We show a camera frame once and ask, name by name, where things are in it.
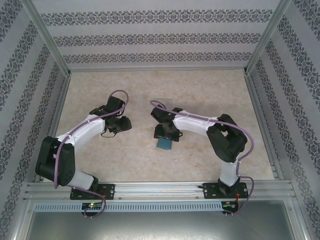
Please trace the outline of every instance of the enclosure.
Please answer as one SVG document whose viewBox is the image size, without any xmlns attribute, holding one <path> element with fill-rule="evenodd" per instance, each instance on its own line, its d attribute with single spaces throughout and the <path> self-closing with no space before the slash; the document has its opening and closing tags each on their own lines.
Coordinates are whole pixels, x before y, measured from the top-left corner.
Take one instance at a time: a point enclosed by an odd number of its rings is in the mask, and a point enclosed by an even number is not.
<svg viewBox="0 0 320 240">
<path fill-rule="evenodd" d="M 1 239 L 320 239 L 319 0 L 0 5 Z M 117 89 L 132 129 L 98 134 L 75 156 L 115 186 L 105 212 L 85 219 L 88 201 L 35 167 L 46 136 Z M 222 215 L 221 199 L 199 188 L 221 172 L 208 138 L 184 131 L 171 150 L 157 147 L 151 100 L 228 114 L 252 135 L 239 173 L 255 185 L 239 215 Z"/>
</svg>

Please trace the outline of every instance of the robotic arm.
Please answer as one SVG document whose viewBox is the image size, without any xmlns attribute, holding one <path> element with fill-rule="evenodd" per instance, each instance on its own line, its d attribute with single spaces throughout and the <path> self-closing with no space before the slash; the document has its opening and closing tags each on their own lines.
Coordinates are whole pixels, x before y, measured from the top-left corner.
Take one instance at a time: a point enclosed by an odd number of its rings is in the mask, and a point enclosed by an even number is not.
<svg viewBox="0 0 320 240">
<path fill-rule="evenodd" d="M 47 136 L 42 141 L 35 167 L 36 174 L 54 181 L 57 151 L 63 139 L 69 136 L 69 139 L 62 146 L 59 155 L 57 182 L 61 186 L 69 185 L 84 190 L 97 192 L 99 187 L 98 179 L 76 169 L 75 154 L 84 144 L 86 144 L 86 142 L 88 142 L 97 134 L 103 134 L 107 130 L 109 130 L 110 133 L 117 134 L 132 128 L 129 118 L 126 116 L 121 116 L 124 113 L 124 109 L 119 114 L 89 121 L 90 119 L 98 116 L 115 112 L 121 109 L 124 104 L 125 102 L 121 99 L 110 96 L 106 105 L 95 108 L 89 113 L 89 115 L 83 121 L 89 123 L 77 129 L 72 136 L 69 135 L 72 130 L 56 138 Z"/>
<path fill-rule="evenodd" d="M 245 150 L 247 137 L 238 129 L 209 121 L 217 120 L 236 125 L 227 114 L 203 120 L 203 116 L 195 114 L 189 117 L 190 113 L 181 108 L 174 108 L 172 111 L 181 113 L 181 115 L 159 108 L 152 110 L 151 115 L 160 123 L 155 127 L 154 138 L 165 138 L 178 142 L 181 136 L 180 131 L 183 130 L 207 136 L 215 154 L 222 160 L 219 178 L 220 191 L 228 195 L 231 188 L 239 182 L 236 173 L 237 163 L 240 154 Z"/>
</svg>

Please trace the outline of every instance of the blue block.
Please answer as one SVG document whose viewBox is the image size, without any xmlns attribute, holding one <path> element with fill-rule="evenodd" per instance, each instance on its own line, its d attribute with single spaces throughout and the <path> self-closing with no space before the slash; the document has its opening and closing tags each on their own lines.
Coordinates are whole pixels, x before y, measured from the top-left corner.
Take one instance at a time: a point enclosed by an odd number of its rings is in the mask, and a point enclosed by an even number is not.
<svg viewBox="0 0 320 240">
<path fill-rule="evenodd" d="M 172 140 L 160 137 L 158 139 L 158 143 L 156 144 L 156 147 L 160 149 L 171 150 Z"/>
</svg>

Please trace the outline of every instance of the beige marble floor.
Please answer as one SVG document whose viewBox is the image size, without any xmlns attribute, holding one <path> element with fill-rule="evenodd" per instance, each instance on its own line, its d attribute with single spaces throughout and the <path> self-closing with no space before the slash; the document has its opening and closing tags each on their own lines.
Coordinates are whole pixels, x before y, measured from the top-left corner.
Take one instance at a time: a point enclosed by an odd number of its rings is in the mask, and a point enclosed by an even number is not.
<svg viewBox="0 0 320 240">
<path fill-rule="evenodd" d="M 79 170 L 108 182 L 217 180 L 221 161 L 206 137 L 184 132 L 172 150 L 156 148 L 153 135 L 157 122 L 150 116 L 153 107 L 149 101 L 169 99 L 164 100 L 168 108 L 210 117 L 229 114 L 255 140 L 254 152 L 243 160 L 240 173 L 256 180 L 273 179 L 241 70 L 73 73 L 57 135 L 106 104 L 109 94 L 117 89 L 129 94 L 124 115 L 130 118 L 132 129 L 115 138 L 93 137 L 76 154 Z M 125 99 L 123 93 L 115 96 Z"/>
</svg>

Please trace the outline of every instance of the patterned wallpaper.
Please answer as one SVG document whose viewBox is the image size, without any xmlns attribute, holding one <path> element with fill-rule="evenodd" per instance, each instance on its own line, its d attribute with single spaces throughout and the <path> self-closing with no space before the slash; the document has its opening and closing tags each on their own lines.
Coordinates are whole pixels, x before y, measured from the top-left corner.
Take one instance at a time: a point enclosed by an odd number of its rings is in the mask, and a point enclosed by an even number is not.
<svg viewBox="0 0 320 240">
<path fill-rule="evenodd" d="M 0 240 L 32 182 L 65 76 L 19 0 L 0 1 Z"/>
<path fill-rule="evenodd" d="M 71 70 L 244 67 L 278 3 L 34 1 Z"/>
<path fill-rule="evenodd" d="M 294 0 L 251 76 L 284 176 L 320 239 L 320 8 Z"/>
</svg>

